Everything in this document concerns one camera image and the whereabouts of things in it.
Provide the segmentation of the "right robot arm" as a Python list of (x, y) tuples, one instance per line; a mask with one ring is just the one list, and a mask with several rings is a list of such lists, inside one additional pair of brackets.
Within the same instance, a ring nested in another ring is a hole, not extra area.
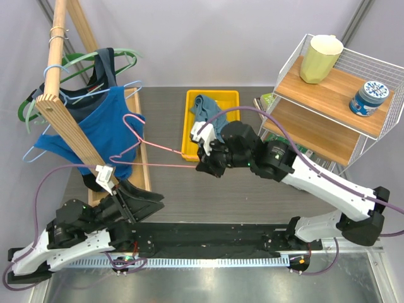
[(356, 185), (298, 155), (285, 142), (262, 141), (240, 121), (228, 123), (219, 135), (212, 124), (195, 122), (190, 138), (198, 144), (198, 172), (220, 178), (226, 169), (249, 168), (260, 178), (296, 187), (335, 207), (324, 215), (293, 217), (285, 233), (288, 247), (300, 249), (307, 242), (333, 237), (369, 247), (381, 235), (384, 208), (373, 199), (387, 202), (387, 189)]

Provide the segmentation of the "royal blue tank top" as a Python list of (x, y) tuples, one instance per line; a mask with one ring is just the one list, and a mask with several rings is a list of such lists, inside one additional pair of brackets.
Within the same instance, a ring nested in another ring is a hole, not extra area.
[[(112, 87), (107, 92), (106, 99), (78, 123), (103, 161), (115, 167), (114, 175), (117, 179), (128, 179), (133, 171), (132, 166), (112, 163), (109, 158), (119, 155), (138, 142), (137, 137), (122, 120), (125, 114), (131, 113), (126, 105), (124, 90), (123, 86)], [(127, 119), (127, 122), (143, 138), (143, 123), (133, 117)], [(71, 163), (83, 164), (59, 135), (41, 134), (34, 147), (55, 153)], [(121, 156), (121, 161), (133, 162), (135, 158), (136, 149), (133, 148)]]

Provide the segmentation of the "light blue wire hanger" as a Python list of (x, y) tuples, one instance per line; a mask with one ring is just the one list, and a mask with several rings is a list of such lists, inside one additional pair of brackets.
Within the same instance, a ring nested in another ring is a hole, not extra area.
[[(77, 122), (89, 116), (106, 98), (108, 89), (116, 85), (116, 75), (121, 70), (114, 71), (114, 67), (96, 63), (88, 85), (79, 90), (59, 90), (59, 98)], [(35, 99), (43, 94), (44, 85), (35, 89), (18, 108), (18, 118), (26, 124), (30, 132), (30, 121), (40, 114), (32, 114)]]

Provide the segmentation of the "light blue tank top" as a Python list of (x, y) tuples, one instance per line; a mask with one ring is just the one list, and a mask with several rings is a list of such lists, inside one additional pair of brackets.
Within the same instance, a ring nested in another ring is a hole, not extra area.
[[(194, 105), (191, 107), (191, 112), (194, 114), (195, 122), (207, 122), (209, 119), (221, 112), (221, 108), (216, 101), (206, 95), (197, 95), (194, 99)], [(220, 136), (220, 131), (228, 124), (226, 115), (216, 118), (211, 124), (216, 132), (216, 136)]]

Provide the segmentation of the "pink wire hanger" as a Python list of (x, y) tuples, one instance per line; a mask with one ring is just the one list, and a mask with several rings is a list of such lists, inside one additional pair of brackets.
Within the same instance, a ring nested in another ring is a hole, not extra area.
[(134, 143), (119, 152), (118, 154), (111, 155), (109, 160), (115, 164), (124, 164), (124, 165), (140, 165), (140, 163), (136, 163), (136, 157), (139, 155), (141, 151), (141, 147), (145, 145), (152, 146), (167, 152), (176, 153), (178, 155), (182, 155), (179, 150), (175, 150), (173, 148), (169, 148), (163, 145), (158, 145), (156, 143), (152, 143), (150, 141), (145, 140), (144, 137), (144, 128), (146, 124), (145, 118), (140, 114), (124, 114), (122, 117), (122, 122), (131, 135), (135, 138)]

